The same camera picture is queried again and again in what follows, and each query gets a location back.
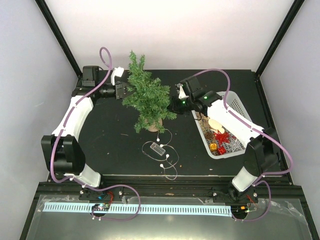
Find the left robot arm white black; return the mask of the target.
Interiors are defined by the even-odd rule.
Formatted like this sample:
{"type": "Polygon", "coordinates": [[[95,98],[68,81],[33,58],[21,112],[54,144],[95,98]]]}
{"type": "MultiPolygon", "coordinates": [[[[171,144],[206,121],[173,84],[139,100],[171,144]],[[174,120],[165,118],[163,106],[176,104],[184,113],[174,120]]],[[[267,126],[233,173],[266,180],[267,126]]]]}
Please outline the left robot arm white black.
{"type": "Polygon", "coordinates": [[[62,183],[74,180],[97,200],[103,199],[108,192],[101,183],[102,176],[86,163],[86,157],[79,144],[82,127],[89,113],[100,98],[127,97],[128,84],[117,81],[122,77],[124,68],[109,69],[103,80],[100,80],[100,67],[87,65],[83,67],[83,76],[72,91],[67,112],[58,127],[41,139],[46,167],[52,180],[62,183]]]}

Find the small green christmas tree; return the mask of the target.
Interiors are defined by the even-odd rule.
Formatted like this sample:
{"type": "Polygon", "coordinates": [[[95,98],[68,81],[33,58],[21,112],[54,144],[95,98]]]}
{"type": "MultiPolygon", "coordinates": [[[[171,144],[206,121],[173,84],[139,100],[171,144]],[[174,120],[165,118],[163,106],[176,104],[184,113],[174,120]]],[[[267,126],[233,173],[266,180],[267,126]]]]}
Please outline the small green christmas tree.
{"type": "Polygon", "coordinates": [[[137,57],[136,53],[131,51],[129,59],[127,82],[130,95],[122,104],[138,111],[134,130],[137,133],[141,130],[164,133],[163,120],[177,118],[176,113],[168,110],[171,103],[170,86],[163,85],[160,78],[153,78],[152,73],[144,69],[145,55],[137,57]]]}

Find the white plastic basket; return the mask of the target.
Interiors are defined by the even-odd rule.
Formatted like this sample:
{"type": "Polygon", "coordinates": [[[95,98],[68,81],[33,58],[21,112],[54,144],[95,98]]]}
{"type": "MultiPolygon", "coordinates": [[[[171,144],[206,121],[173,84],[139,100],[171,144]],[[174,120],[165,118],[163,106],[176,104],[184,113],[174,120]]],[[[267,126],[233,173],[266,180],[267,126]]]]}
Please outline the white plastic basket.
{"type": "MultiPolygon", "coordinates": [[[[252,121],[252,119],[249,116],[245,106],[243,105],[243,103],[240,100],[239,96],[234,91],[229,91],[228,92],[227,98],[226,98],[226,103],[232,108],[233,111],[235,111],[238,114],[240,114],[246,120],[248,120],[250,122],[252,121]]],[[[218,159],[226,159],[226,158],[230,158],[230,157],[235,157],[235,156],[242,155],[242,154],[245,153],[245,148],[244,148],[244,146],[242,144],[241,144],[242,145],[242,150],[232,152],[230,146],[228,145],[228,143],[223,143],[222,145],[219,145],[219,143],[216,141],[216,139],[214,139],[214,140],[205,139],[205,133],[213,132],[211,130],[209,124],[208,124],[209,118],[201,115],[200,113],[198,113],[198,112],[196,112],[194,110],[191,113],[192,113],[192,115],[194,117],[195,124],[196,124],[196,126],[198,128],[200,137],[201,137],[201,139],[203,141],[203,145],[204,145],[209,157],[211,157],[212,159],[218,160],[218,159]],[[223,155],[219,155],[217,153],[217,151],[211,152],[210,148],[209,148],[209,144],[210,143],[216,143],[218,148],[223,146],[226,149],[226,153],[223,154],[223,155]]],[[[229,133],[229,141],[231,140],[231,138],[238,139],[227,128],[225,128],[224,126],[223,126],[223,128],[225,129],[225,132],[229,133]]]]}

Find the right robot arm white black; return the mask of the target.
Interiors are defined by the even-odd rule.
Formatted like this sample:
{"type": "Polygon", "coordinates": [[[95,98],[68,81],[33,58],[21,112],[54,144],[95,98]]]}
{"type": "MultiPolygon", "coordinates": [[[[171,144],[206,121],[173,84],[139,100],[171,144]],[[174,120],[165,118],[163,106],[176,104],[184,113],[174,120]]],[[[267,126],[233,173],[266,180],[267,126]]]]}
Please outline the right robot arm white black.
{"type": "Polygon", "coordinates": [[[169,111],[177,114],[195,111],[226,128],[245,148],[243,166],[227,188],[231,201],[238,202],[246,190],[279,160],[278,135],[273,128],[264,129],[232,110],[226,96],[205,91],[195,76],[176,84],[177,94],[172,96],[169,111]]]}

